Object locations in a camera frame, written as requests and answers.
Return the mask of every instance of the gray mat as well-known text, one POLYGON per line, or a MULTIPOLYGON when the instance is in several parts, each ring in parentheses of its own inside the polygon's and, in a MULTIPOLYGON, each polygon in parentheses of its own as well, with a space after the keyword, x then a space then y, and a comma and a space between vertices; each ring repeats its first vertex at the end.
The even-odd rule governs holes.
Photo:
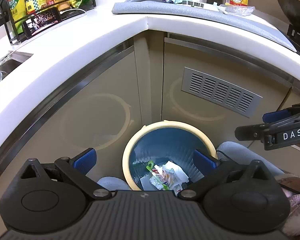
POLYGON ((242 17, 229 14, 226 15, 221 12, 178 4, 157 2, 156 0, 126 0, 125 2, 115 3, 112 13, 167 14, 210 20, 260 35, 296 52, 296 49, 290 41, 279 30, 242 17))

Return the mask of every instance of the smartphone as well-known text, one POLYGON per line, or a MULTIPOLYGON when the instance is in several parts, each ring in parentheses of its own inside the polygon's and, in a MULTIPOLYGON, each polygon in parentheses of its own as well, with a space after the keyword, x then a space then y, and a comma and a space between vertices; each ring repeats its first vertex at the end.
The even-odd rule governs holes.
POLYGON ((52 7, 22 22, 22 30, 29 39, 59 22, 61 22, 60 13, 56 7, 52 7))

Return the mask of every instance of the blue gripper pad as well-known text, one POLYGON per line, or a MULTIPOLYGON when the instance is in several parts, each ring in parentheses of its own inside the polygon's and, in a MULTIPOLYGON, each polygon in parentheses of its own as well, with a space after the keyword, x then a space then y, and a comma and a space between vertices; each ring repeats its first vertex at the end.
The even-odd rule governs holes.
POLYGON ((287 109, 283 109, 276 112, 266 113, 263 115, 262 120, 264 123, 277 122, 279 120, 290 117, 291 113, 287 109))
POLYGON ((204 176, 209 174, 220 165, 219 160, 200 149, 194 150, 192 159, 194 165, 204 176))
POLYGON ((70 160, 70 164, 84 175, 86 175, 96 163, 97 152, 93 148, 86 149, 70 160))

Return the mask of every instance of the phone screen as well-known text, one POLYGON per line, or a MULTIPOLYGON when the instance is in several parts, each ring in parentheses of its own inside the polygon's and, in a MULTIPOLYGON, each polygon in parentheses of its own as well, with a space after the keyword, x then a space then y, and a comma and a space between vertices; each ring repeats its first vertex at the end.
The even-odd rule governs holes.
POLYGON ((56 8, 48 9, 25 21, 29 29, 27 34, 34 36, 60 21, 61 19, 58 10, 56 8))

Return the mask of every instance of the cabinet door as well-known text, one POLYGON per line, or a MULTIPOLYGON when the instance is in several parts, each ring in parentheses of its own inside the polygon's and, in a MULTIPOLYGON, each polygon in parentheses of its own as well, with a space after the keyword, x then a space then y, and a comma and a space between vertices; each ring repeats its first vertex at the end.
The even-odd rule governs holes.
MULTIPOLYGON (((28 158, 52 163, 89 147, 97 151, 94 181, 124 179, 122 155, 142 127, 134 53, 111 66, 64 104, 25 144, 0 177, 0 198, 28 158)), ((5 231, 0 217, 0 235, 5 231)))
MULTIPOLYGON (((199 50, 165 43, 162 119, 185 122, 205 133, 215 147, 238 142, 238 126, 262 123, 262 115, 276 111, 288 92, 282 84, 261 73, 199 50), (262 97, 250 118, 181 90, 184 68, 237 85, 262 97)), ((248 146, 251 142, 240 142, 248 146)))

